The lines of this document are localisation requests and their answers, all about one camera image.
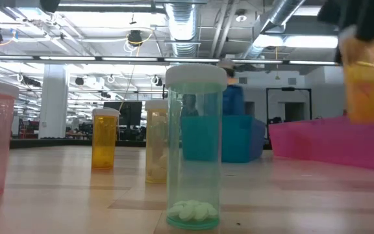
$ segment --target blue plastic bin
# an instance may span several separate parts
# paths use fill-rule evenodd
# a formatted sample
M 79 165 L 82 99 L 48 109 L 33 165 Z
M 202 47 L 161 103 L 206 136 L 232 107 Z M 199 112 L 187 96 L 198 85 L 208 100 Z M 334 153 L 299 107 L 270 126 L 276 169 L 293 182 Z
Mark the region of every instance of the blue plastic bin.
M 215 161 L 219 151 L 217 116 L 181 118 L 182 153 L 187 161 Z
M 252 116 L 224 116 L 222 156 L 225 163 L 248 163 L 264 149 L 265 124 Z

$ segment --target teal container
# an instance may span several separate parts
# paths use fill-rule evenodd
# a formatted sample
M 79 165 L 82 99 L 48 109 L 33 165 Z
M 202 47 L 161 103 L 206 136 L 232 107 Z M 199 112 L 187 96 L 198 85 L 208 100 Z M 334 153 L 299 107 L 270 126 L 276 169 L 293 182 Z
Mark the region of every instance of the teal container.
M 225 70 L 185 64 L 166 74 L 169 89 L 167 221 L 177 228 L 219 224 L 221 113 Z

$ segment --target wall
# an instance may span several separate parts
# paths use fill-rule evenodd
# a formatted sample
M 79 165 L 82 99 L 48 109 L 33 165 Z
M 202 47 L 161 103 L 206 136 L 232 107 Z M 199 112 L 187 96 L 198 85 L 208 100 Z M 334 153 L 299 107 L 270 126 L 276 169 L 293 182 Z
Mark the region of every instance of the wall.
M 313 118 L 341 116 L 346 109 L 343 70 L 320 67 L 306 75 L 305 84 L 312 89 Z
M 264 71 L 247 71 L 236 74 L 237 78 L 246 77 L 248 88 L 274 88 L 274 87 L 289 87 L 288 78 L 296 78 L 297 85 L 294 87 L 304 88 L 305 87 L 305 76 L 299 75 L 298 71 L 271 71 L 266 73 Z
M 266 123 L 266 89 L 248 88 L 243 89 L 245 101 L 255 102 L 255 118 Z M 284 115 L 284 102 L 305 103 L 305 118 L 309 119 L 309 95 L 307 91 L 296 90 L 294 92 L 285 92 L 282 90 L 270 90 L 268 96 L 269 118 Z

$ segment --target doorway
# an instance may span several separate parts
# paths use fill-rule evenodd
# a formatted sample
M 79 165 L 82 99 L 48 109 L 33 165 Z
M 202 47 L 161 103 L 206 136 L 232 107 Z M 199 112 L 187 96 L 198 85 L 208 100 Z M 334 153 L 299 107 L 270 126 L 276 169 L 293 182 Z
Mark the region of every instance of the doorway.
M 285 122 L 305 120 L 305 104 L 298 102 L 285 103 Z
M 245 102 L 245 114 L 254 116 L 255 115 L 255 102 L 246 101 Z

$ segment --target table surface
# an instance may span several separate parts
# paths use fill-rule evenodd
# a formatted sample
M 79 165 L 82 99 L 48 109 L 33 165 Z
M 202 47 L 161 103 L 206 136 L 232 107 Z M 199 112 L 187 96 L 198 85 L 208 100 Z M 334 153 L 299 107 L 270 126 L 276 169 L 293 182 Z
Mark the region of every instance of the table surface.
M 222 219 L 212 231 L 166 224 L 166 186 L 146 185 L 145 149 L 116 148 L 113 171 L 91 171 L 92 148 L 11 151 L 0 234 L 373 233 L 374 171 L 273 159 L 223 164 Z

